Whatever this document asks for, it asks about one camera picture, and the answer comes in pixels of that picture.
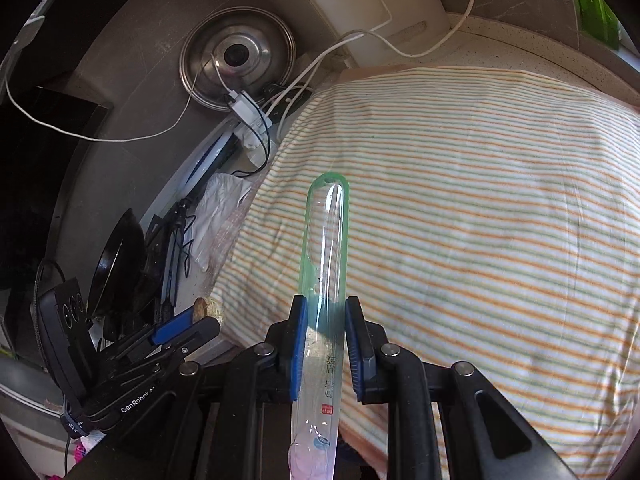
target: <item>clear plastic tube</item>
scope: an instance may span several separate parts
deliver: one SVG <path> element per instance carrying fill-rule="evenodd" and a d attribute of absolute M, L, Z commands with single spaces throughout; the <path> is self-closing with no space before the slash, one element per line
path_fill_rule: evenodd
<path fill-rule="evenodd" d="M 294 480 L 332 480 L 340 417 L 349 184 L 338 173 L 316 178 L 306 197 L 298 293 L 308 327 L 302 385 L 292 407 L 289 470 Z"/>

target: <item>white plastic bag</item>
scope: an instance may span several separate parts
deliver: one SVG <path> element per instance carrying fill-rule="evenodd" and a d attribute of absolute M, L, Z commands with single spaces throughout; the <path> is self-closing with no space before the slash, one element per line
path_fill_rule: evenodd
<path fill-rule="evenodd" d="M 202 270 L 209 269 L 211 249 L 220 227 L 238 208 L 251 186 L 251 182 L 227 173 L 214 173 L 207 182 L 207 189 L 196 207 L 196 219 L 191 227 L 191 256 Z"/>

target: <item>silver bolt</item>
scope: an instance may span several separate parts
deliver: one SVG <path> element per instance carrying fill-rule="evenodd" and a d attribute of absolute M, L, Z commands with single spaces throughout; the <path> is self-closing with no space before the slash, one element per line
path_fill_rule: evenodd
<path fill-rule="evenodd" d="M 269 343 L 258 343 L 256 346 L 254 346 L 254 352 L 257 355 L 261 355 L 261 356 L 267 356 L 267 355 L 271 355 L 273 354 L 273 346 L 270 345 Z"/>
<path fill-rule="evenodd" d="M 380 351 L 387 357 L 395 357 L 400 353 L 400 347 L 393 343 L 384 343 Z"/>
<path fill-rule="evenodd" d="M 465 377 L 469 377 L 475 370 L 474 366 L 466 361 L 458 361 L 454 368 L 459 375 L 464 375 Z"/>
<path fill-rule="evenodd" d="M 178 366 L 178 371 L 180 375 L 192 376 L 198 373 L 200 365 L 196 361 L 187 361 Z"/>

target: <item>stainless steel lid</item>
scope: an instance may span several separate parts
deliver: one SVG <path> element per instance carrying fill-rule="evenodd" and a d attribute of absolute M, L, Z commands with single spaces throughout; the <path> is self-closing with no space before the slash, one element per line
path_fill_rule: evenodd
<path fill-rule="evenodd" d="M 258 104 L 265 84 L 284 84 L 296 59 L 289 27 L 277 16 L 255 7 L 232 7 L 210 15 L 188 35 L 180 53 L 180 79 L 193 98 L 214 110 L 228 110 L 211 59 L 225 84 L 244 90 Z"/>

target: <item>striped cloth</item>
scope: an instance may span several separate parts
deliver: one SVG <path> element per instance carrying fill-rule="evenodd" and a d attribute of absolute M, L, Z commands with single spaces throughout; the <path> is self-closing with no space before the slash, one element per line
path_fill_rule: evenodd
<path fill-rule="evenodd" d="M 423 360 L 468 360 L 581 478 L 638 403 L 640 118 L 589 89 L 414 68 L 317 95 L 282 143 L 212 297 L 242 345 L 287 317 L 306 192 L 351 186 L 347 293 Z M 342 385 L 345 440 L 385 469 L 386 409 Z"/>

